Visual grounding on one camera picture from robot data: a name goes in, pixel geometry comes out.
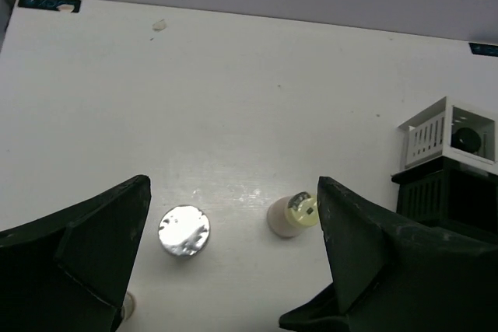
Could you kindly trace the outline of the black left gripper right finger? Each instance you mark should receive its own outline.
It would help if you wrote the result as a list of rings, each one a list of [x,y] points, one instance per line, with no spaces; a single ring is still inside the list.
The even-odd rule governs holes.
[[[291,331],[495,331],[497,238],[427,226],[323,176],[317,184],[332,281],[279,318]]]

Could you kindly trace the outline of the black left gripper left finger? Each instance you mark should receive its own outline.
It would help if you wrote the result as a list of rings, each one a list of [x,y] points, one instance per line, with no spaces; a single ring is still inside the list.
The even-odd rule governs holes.
[[[1,233],[3,331],[115,331],[151,202],[137,175]]]

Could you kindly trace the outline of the black-capped spice bottle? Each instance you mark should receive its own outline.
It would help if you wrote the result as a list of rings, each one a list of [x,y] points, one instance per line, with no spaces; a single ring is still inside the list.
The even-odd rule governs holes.
[[[481,145],[479,134],[471,128],[459,128],[452,135],[452,147],[463,152],[477,153]]]
[[[121,307],[121,321],[125,322],[130,319],[136,308],[136,301],[133,294],[126,292]]]

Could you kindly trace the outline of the cream-lidded seasoning shaker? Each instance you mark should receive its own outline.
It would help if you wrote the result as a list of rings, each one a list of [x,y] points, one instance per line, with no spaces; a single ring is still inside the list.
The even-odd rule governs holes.
[[[269,206],[266,219],[277,236],[297,237],[318,224],[317,198],[307,191],[282,197]]]

